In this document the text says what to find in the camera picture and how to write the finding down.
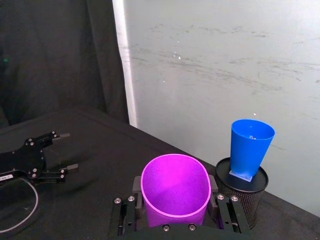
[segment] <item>black curtain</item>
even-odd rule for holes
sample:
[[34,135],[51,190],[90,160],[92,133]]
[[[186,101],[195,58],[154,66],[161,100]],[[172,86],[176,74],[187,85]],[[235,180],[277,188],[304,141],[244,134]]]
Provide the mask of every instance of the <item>black curtain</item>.
[[129,122],[112,0],[0,0],[0,59],[0,127],[79,105]]

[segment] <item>black fabric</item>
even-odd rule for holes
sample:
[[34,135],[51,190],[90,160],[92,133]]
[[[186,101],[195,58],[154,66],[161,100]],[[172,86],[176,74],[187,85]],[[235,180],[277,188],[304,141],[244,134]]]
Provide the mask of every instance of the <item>black fabric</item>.
[[[90,109],[65,110],[0,130],[0,152],[53,130],[70,133],[70,137],[45,148],[48,167],[78,163],[79,172],[67,175],[65,184],[36,186],[40,199],[34,216],[19,229],[0,234],[0,239],[107,239],[113,199],[131,193],[134,177],[141,175],[152,158],[184,153]],[[215,174],[212,165],[203,164]],[[5,194],[0,197],[0,230],[29,214],[35,199],[21,182],[4,187],[0,188]],[[205,224],[213,222],[206,218]],[[145,227],[144,215],[138,229]],[[252,234],[253,240],[316,240],[320,239],[320,218],[265,192]]]
[[79,105],[129,121],[112,0],[0,1],[0,58],[11,125]]

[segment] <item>robotic arm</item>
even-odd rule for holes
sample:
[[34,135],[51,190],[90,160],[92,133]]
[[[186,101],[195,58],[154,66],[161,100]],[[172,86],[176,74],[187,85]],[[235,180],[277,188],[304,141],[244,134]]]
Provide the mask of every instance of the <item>robotic arm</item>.
[[73,164],[54,171],[46,170],[46,156],[43,148],[53,144],[62,136],[55,131],[45,135],[28,138],[21,148],[0,153],[0,185],[21,177],[32,184],[64,183],[65,175],[78,170]]

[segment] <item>gray wall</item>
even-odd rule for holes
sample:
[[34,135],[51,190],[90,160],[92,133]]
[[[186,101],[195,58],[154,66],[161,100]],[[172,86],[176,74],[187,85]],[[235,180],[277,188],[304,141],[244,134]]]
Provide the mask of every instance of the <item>gray wall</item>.
[[265,121],[267,191],[320,216],[320,1],[113,2],[131,123],[215,165]]

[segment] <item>pink cup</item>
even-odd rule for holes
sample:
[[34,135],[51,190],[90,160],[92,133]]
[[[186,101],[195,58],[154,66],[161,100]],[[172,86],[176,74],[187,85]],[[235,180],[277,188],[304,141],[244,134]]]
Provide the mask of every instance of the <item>pink cup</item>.
[[167,154],[151,160],[143,169],[141,190],[149,227],[201,225],[211,196],[205,167],[182,154]]

